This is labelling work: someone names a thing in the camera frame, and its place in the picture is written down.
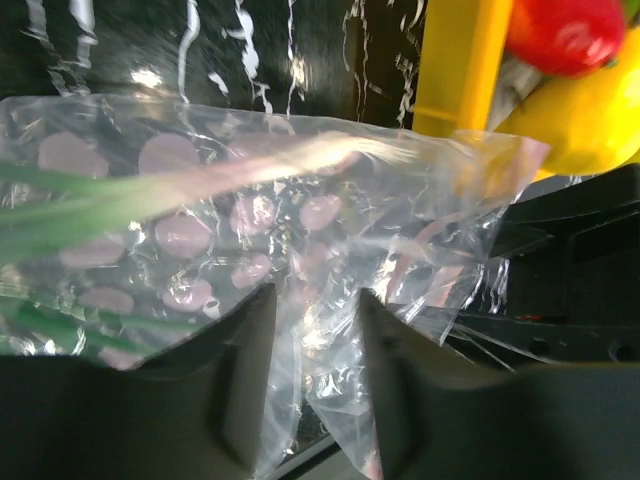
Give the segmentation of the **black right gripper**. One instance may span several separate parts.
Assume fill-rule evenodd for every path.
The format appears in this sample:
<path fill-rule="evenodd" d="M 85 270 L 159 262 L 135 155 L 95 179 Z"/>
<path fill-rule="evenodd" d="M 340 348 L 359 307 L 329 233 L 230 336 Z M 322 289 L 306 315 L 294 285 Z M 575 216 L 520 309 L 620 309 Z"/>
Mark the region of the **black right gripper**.
<path fill-rule="evenodd" d="M 638 165 L 511 205 L 491 259 L 449 346 L 500 368 L 638 361 Z"/>

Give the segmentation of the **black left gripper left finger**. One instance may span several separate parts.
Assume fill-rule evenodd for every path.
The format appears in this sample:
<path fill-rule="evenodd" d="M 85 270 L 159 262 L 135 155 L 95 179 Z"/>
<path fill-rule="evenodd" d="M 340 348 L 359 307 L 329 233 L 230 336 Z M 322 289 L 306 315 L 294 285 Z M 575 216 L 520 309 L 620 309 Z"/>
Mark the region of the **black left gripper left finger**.
<path fill-rule="evenodd" d="M 135 369 L 78 356 L 1 359 L 5 479 L 246 479 L 276 323 L 271 284 Z"/>

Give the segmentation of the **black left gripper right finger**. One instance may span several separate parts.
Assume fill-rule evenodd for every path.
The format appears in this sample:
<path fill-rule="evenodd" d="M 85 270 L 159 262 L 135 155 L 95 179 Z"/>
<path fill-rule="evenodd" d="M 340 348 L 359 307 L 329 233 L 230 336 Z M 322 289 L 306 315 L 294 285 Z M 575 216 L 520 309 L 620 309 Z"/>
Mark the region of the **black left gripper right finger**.
<path fill-rule="evenodd" d="M 386 479 L 635 479 L 639 369 L 504 372 L 422 336 L 362 291 L 358 321 Z"/>

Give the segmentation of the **clear zip top bag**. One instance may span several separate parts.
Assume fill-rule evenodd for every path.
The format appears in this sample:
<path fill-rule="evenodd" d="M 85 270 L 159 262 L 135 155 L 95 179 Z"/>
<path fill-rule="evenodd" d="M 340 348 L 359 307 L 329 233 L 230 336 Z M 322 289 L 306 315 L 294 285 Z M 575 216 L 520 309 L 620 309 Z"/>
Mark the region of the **clear zip top bag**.
<path fill-rule="evenodd" d="M 389 129 L 328 118 L 287 117 L 118 95 L 13 97 L 1 103 L 5 162 L 96 178 L 134 176 L 156 136 L 187 138 L 203 163 L 223 160 L 242 133 L 315 134 Z M 135 369 L 218 323 L 257 288 L 277 295 L 276 323 L 252 475 L 271 474 L 298 444 L 310 406 L 353 464 L 381 477 L 374 415 L 356 318 L 368 290 L 437 343 L 475 294 L 507 207 L 546 159 L 545 143 L 488 132 L 488 150 L 435 138 L 421 166 L 376 170 L 361 160 L 324 178 L 250 191 L 278 212 L 241 241 L 235 195 L 191 207 L 102 239 L 22 263 L 34 291 L 92 307 L 89 326 L 148 349 L 140 359 L 87 347 L 56 354 L 37 339 L 31 356 L 78 356 Z M 1 177 L 1 212 L 44 203 L 51 193 Z"/>

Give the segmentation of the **orange fake mango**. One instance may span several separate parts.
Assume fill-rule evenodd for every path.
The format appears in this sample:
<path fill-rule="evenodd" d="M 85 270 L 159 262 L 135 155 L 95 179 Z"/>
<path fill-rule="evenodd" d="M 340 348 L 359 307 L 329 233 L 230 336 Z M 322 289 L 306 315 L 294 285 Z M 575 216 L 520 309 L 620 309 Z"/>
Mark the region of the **orange fake mango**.
<path fill-rule="evenodd" d="M 546 75 L 574 76 L 609 63 L 625 33 L 619 1 L 521 0 L 513 3 L 506 49 Z"/>

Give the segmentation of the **green fake scallion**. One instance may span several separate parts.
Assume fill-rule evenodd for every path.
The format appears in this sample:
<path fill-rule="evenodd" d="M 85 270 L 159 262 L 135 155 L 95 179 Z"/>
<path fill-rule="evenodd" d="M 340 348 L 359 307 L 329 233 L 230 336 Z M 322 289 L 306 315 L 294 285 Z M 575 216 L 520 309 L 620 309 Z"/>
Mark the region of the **green fake scallion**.
<path fill-rule="evenodd" d="M 237 237 L 247 241 L 277 214 L 251 197 L 257 189 L 289 180 L 331 177 L 368 160 L 376 170 L 421 166 L 433 140 L 408 131 L 359 128 L 315 134 L 242 133 L 226 145 L 223 160 L 203 163 L 183 136 L 153 137 L 139 157 L 134 176 L 96 178 L 52 168 L 5 162 L 4 181 L 46 190 L 44 203 L 1 212 L 1 351 L 34 355 L 35 342 L 52 343 L 56 354 L 76 355 L 87 347 L 140 359 L 148 349 L 112 330 L 89 326 L 92 307 L 73 307 L 37 294 L 17 268 L 39 257 L 114 240 L 129 229 L 159 218 L 176 219 L 191 207 L 235 195 L 231 218 Z"/>

